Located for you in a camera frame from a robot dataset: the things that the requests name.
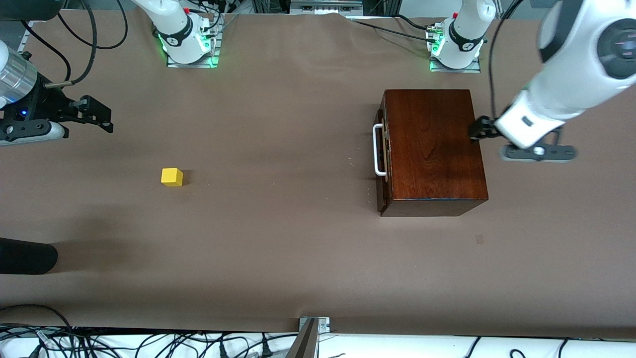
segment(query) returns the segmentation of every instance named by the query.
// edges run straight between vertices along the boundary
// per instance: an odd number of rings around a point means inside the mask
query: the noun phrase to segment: metal frame
[[[318,337],[320,334],[328,332],[328,317],[302,317],[300,319],[300,333],[298,333],[285,358],[318,357]]]

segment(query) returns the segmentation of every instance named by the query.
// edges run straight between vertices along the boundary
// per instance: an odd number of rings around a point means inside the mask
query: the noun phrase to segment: metal handle
[[[375,168],[376,175],[387,176],[386,171],[380,171],[380,164],[378,163],[378,138],[375,136],[375,130],[378,128],[384,128],[384,125],[378,123],[373,126],[373,167]]]

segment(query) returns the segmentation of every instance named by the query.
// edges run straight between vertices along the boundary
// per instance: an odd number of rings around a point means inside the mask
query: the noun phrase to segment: brown paper tabletop
[[[145,14],[128,15],[124,45],[65,90],[110,106],[114,133],[71,123],[67,140],[0,149],[0,234],[57,243],[62,271],[0,277],[1,304],[48,304],[74,326],[291,331],[324,315],[340,332],[636,335],[634,88],[566,126],[574,162],[504,162],[506,141],[486,140],[490,201],[382,218],[383,91],[470,89],[485,115],[485,71],[430,73],[421,41],[338,15],[241,16],[217,69],[169,69]],[[120,14],[96,16],[100,45],[117,42]],[[85,12],[65,17],[90,38]],[[510,21],[497,42],[500,109],[541,68],[537,25]],[[76,78],[90,48],[57,19],[34,28]],[[26,49],[61,80],[55,55]],[[163,186],[170,167],[189,183]],[[60,324],[32,310],[2,321]]]

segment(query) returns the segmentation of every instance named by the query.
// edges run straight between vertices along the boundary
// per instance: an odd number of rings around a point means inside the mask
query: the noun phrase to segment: brown wooden box
[[[382,216],[455,217],[488,200],[474,119],[468,90],[384,92],[374,127]]]

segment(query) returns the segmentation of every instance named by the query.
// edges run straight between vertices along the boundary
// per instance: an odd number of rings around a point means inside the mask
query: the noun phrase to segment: metal mounting plate
[[[329,333],[330,332],[330,323],[329,317],[301,317],[298,325],[298,331],[303,329],[305,323],[310,319],[318,320],[318,334]]]

